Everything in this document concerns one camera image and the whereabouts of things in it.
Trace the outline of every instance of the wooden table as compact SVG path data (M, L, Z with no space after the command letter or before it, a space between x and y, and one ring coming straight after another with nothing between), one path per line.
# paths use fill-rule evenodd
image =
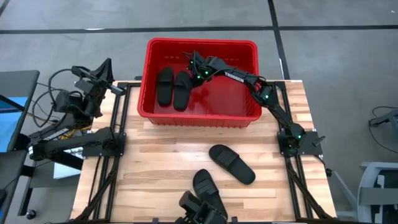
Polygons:
M305 129L313 123L301 81L286 81L292 116ZM244 129L156 126L137 112L139 88L131 92L126 120L127 143L120 160L111 216L112 222L173 222L185 210L178 201L184 191L194 193L192 179L196 171L207 169L212 175L227 209L229 219L241 222L294 220L284 158L279 154L276 139L278 125L263 108L262 116ZM109 91L101 105L102 117L95 119L94 131L109 126L115 96ZM121 115L124 97L119 104ZM256 180L243 185L218 167L208 156L214 144L225 144L235 150L254 170ZM309 191L325 209L335 216L323 164L313 156L302 156ZM84 161L71 218L87 206L97 157ZM101 165L96 180L97 190ZM305 207L297 189L301 214ZM101 204L104 217L108 193Z

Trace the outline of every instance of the black slipper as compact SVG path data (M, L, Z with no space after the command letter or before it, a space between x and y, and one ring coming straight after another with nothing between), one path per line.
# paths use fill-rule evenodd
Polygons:
M228 219L228 214L218 194L216 184L207 170L201 169L195 174L193 177L193 189L200 200L204 200L214 206Z
M226 169L240 182L249 185L256 179L256 174L243 162L239 154L227 146L215 145L209 150L209 156L219 166Z
M172 103L173 95L173 70L165 67L157 75L157 102L160 106L168 106Z
M192 80L187 72L179 72L174 81L174 109L185 111L191 95Z

